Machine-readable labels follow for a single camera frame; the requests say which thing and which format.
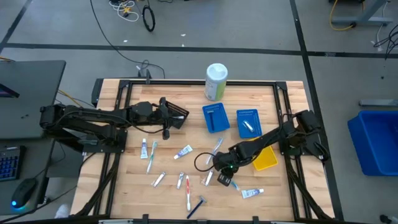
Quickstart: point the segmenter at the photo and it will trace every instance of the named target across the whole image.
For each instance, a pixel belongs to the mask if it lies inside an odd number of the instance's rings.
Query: white label
[[[213,83],[211,80],[206,79],[205,95],[209,100],[216,100],[217,87],[217,83]]]

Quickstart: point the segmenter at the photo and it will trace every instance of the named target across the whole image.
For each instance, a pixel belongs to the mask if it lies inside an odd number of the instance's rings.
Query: blue bin
[[[238,122],[239,135],[241,138],[255,138],[262,136],[258,110],[237,110],[236,120]],[[245,120],[252,126],[254,129],[253,132],[250,132],[248,128],[243,125],[243,121]]]
[[[398,111],[361,111],[348,129],[365,175],[398,175]]]
[[[207,105],[202,109],[205,115],[207,130],[210,133],[224,131],[230,127],[223,103]]]

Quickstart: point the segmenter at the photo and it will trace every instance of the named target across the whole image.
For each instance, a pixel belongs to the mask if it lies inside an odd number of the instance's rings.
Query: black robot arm
[[[169,128],[180,128],[189,114],[188,111],[166,101],[164,97],[159,100],[158,105],[140,102],[113,111],[57,104],[43,106],[40,112],[40,126],[46,136],[84,152],[123,152],[127,138],[126,128],[131,126],[150,134],[162,131],[162,137],[166,140],[170,137]],[[145,131],[139,128],[152,125],[159,125],[161,129]],[[65,129],[86,133],[86,140],[70,134]]]
[[[293,118],[297,119],[298,126],[295,127]],[[315,118],[312,111],[301,111],[291,116],[288,121],[284,122],[280,127],[273,129],[265,135],[250,141],[243,141],[230,147],[227,153],[218,152],[213,157],[213,165],[217,171],[220,171],[218,181],[228,186],[231,179],[239,170],[239,167],[246,166],[253,162],[261,151],[280,140],[286,139],[289,142],[288,149],[280,149],[285,153],[287,158],[290,156],[299,156],[303,152],[317,156],[322,161],[328,159],[328,153],[319,143],[318,132],[321,126]],[[305,186],[301,183],[295,173],[290,160],[287,163],[287,175],[293,180],[297,188],[309,202],[312,210],[318,218],[330,219],[322,209],[317,205],[316,201],[309,194]]]

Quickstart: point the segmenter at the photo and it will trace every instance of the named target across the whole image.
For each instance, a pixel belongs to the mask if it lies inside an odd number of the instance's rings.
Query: wooden table
[[[118,79],[105,79],[102,85],[98,108],[113,110],[118,90]],[[302,82],[287,82],[292,112],[308,109],[307,97]],[[211,152],[217,139],[224,138],[221,151],[242,141],[236,124],[236,110],[258,109],[263,134],[278,127],[275,110],[274,93],[268,86],[227,86],[221,100],[228,114],[231,128],[219,133],[210,134],[204,121],[202,106],[214,102],[207,100],[203,93],[203,85],[134,85],[131,103],[150,101],[158,103],[160,97],[186,110],[190,114],[181,129],[170,129],[170,139],[163,141],[162,134],[146,134],[134,128],[129,128],[126,150],[121,156],[118,180],[113,200],[112,218],[141,218],[149,214],[149,218],[186,219],[187,196],[185,181],[180,190],[176,189],[178,175],[184,172],[190,176],[191,207],[193,208],[202,195],[207,199],[191,219],[208,220],[252,220],[258,216],[260,220],[293,220],[289,187],[284,157],[279,152],[278,144],[274,144],[274,152],[279,164],[277,166],[256,171],[250,164],[241,167],[234,180],[241,189],[263,188],[264,193],[256,197],[243,199],[241,192],[232,186],[225,187],[217,182],[218,172],[215,172],[210,185],[205,187],[200,182],[207,172],[199,172],[193,166],[193,160],[201,152]],[[154,131],[159,127],[145,127]],[[149,160],[140,159],[142,138],[148,142],[148,153],[152,142],[158,140],[154,162],[150,174],[146,174]],[[183,158],[174,160],[173,156],[187,144],[193,152]],[[79,211],[90,199],[98,186],[103,154],[96,154],[83,166],[71,214]],[[207,156],[198,159],[203,164]],[[303,172],[307,189],[319,206],[329,216],[334,217],[330,194],[326,184],[323,166],[313,156],[302,156]],[[157,188],[150,184],[158,178],[161,172],[167,175]],[[302,197],[297,191],[297,199],[301,217],[304,217]],[[101,204],[102,211],[106,204],[106,193]]]

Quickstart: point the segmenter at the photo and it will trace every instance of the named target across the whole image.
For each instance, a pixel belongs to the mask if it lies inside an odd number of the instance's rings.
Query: cable
[[[333,12],[335,11],[335,7],[336,7],[337,2],[338,2],[338,0],[335,0],[335,3],[333,4],[333,7],[331,8],[331,11],[330,11],[330,15],[329,15],[329,25],[330,25],[330,27],[333,30],[335,30],[335,31],[346,31],[346,30],[349,30],[349,29],[353,28],[354,25],[352,25],[352,24],[349,25],[348,27],[345,27],[345,28],[335,28],[335,27],[333,27],[333,24],[331,23],[331,18],[333,17]]]
[[[137,22],[138,19],[139,19],[139,14],[136,13],[136,12],[131,12],[131,11],[130,11],[131,8],[134,7],[134,5],[135,5],[134,1],[128,1],[127,3],[121,2],[121,3],[119,4],[119,6],[118,6],[118,9],[117,9],[118,16],[119,16],[120,18],[126,20],[126,21],[129,21],[129,22]],[[123,6],[124,9],[122,9],[122,11],[124,11],[124,14],[125,14],[125,13],[127,13],[127,15],[129,15],[129,14],[135,14],[135,15],[137,16],[137,19],[135,19],[135,20],[130,20],[130,19],[127,19],[127,18],[125,18],[124,16],[120,15],[120,13],[119,13],[119,11],[120,11],[120,6]]]
[[[84,100],[80,100],[80,99],[74,98],[74,97],[72,97],[72,98],[73,98],[74,100],[77,100],[77,101],[80,101],[80,102],[82,102],[82,103],[84,103],[84,104],[87,104],[88,106],[90,106],[90,107],[92,107],[92,108],[95,108],[95,106],[93,106],[93,105],[87,103],[87,102],[84,101]]]
[[[119,6],[119,5],[114,5],[114,4],[112,4],[111,1],[109,1],[109,5],[112,6],[113,10],[115,10],[115,11],[118,10],[118,6]]]
[[[45,203],[45,204],[43,204],[43,205],[41,205],[41,206],[39,206],[39,207],[33,209],[32,211],[25,212],[25,213],[23,213],[23,214],[20,214],[20,215],[17,215],[17,216],[14,216],[14,217],[11,217],[11,218],[8,218],[8,219],[5,219],[5,220],[1,220],[1,221],[0,221],[0,224],[6,223],[6,222],[9,222],[9,221],[12,221],[12,220],[15,220],[15,219],[20,218],[20,217],[24,217],[25,215],[28,215],[28,214],[32,214],[32,213],[36,212],[37,210],[39,210],[39,209],[41,209],[41,208],[43,208],[43,207],[46,207],[46,206],[49,205],[50,203],[52,203],[52,202],[58,200],[60,197],[66,195],[67,193],[71,192],[71,191],[74,190],[75,188],[77,188],[77,185],[74,186],[74,187],[72,187],[71,189],[67,190],[67,191],[64,192],[63,194],[59,195],[58,197],[52,199],[49,203]]]
[[[169,0],[169,1],[166,1],[166,0],[157,0],[158,2],[162,2],[162,3],[173,3],[174,2],[174,0]]]
[[[63,93],[64,96],[66,96],[67,98],[71,99],[74,103],[76,103],[77,105],[79,105],[80,107],[83,107],[81,104],[79,104],[73,97],[71,97],[68,93],[65,93],[62,90],[58,90],[60,93]]]
[[[91,10],[93,11],[93,15],[94,15],[95,21],[97,22],[98,27],[99,27],[99,29],[100,29],[102,35],[104,36],[104,38],[105,38],[105,40],[107,41],[107,43],[108,43],[120,56],[122,56],[122,57],[125,58],[126,60],[129,60],[130,62],[140,63],[141,65],[143,65],[144,62],[147,61],[147,62],[148,62],[147,65],[152,65],[152,66],[154,66],[154,67],[157,67],[157,68],[161,69],[161,71],[162,71],[162,73],[163,73],[163,78],[166,79],[165,71],[164,71],[164,69],[163,69],[161,66],[155,65],[155,64],[153,64],[153,63],[149,63],[148,60],[144,60],[144,61],[142,61],[142,62],[138,62],[138,61],[129,59],[128,57],[126,57],[126,56],[124,56],[122,53],[120,53],[120,51],[108,40],[108,38],[106,37],[104,31],[102,30],[101,24],[100,24],[100,22],[98,21],[97,15],[96,15],[95,10],[94,10],[93,0],[90,0],[90,5],[91,5]]]
[[[96,154],[96,152],[93,152],[91,155],[89,155],[85,160],[83,160],[83,162],[81,163],[81,165],[80,165],[80,168],[79,168],[79,174],[80,174],[80,171],[81,171],[81,168],[83,167],[83,165],[85,164],[85,162],[89,159],[89,158],[91,158],[92,156],[94,156]]]
[[[398,31],[394,30],[398,27],[398,25],[396,25],[394,28],[392,28],[392,30],[390,31],[388,37],[386,37],[385,39],[380,40],[379,42],[375,43],[373,45],[373,47],[380,47],[382,45],[384,45],[385,43],[388,42],[387,44],[387,48],[386,48],[386,53],[384,55],[384,59],[387,60],[388,55],[391,53],[391,51],[394,49],[394,47],[396,47],[398,45],[397,41],[398,41],[398,37],[396,39],[395,36],[398,34]]]
[[[382,18],[384,17],[384,10],[386,9],[386,6],[387,6],[388,2],[389,2],[389,1],[386,1],[386,3],[384,4],[383,10],[381,11],[381,17],[382,17]],[[383,27],[383,25],[384,25],[384,24],[381,24],[380,27],[379,27],[379,29],[377,30],[377,33],[376,33],[376,43],[380,42],[379,33],[380,33],[380,30],[381,30],[381,28]]]
[[[5,58],[5,57],[2,57],[2,56],[0,56],[0,59],[5,60],[7,62],[15,62],[13,59]]]
[[[211,169],[214,167],[214,164],[213,164],[210,168],[205,169],[205,170],[201,170],[201,169],[199,169],[199,168],[197,167],[197,159],[198,159],[201,155],[205,155],[205,154],[208,154],[208,155],[211,155],[211,156],[215,157],[215,155],[212,154],[212,153],[210,153],[210,152],[202,152],[202,153],[199,153],[199,155],[197,155],[197,156],[195,157],[195,160],[193,161],[193,165],[195,166],[196,170],[198,170],[198,171],[200,171],[200,172],[207,172],[207,171],[211,170]]]
[[[42,171],[40,171],[38,174],[36,174],[36,176],[34,176],[33,178],[38,177],[41,173],[43,173],[43,172],[44,172],[46,169],[48,169],[50,166],[55,165],[55,164],[61,162],[62,160],[64,160],[64,159],[67,157],[67,155],[66,155],[66,153],[65,153],[65,150],[63,149],[61,143],[59,143],[59,145],[61,146],[61,149],[62,149],[62,152],[63,152],[63,157],[62,157],[62,159],[59,159],[59,160],[55,161],[53,164],[48,165],[46,168],[42,169]]]
[[[145,12],[149,10],[150,13],[150,18],[152,19],[152,27],[150,27],[147,23],[147,20],[145,18]],[[144,8],[142,9],[142,20],[144,21],[145,28],[149,31],[152,32],[155,29],[156,21],[155,21],[155,14],[153,10],[150,8],[150,1],[148,0],[148,5],[145,5]]]

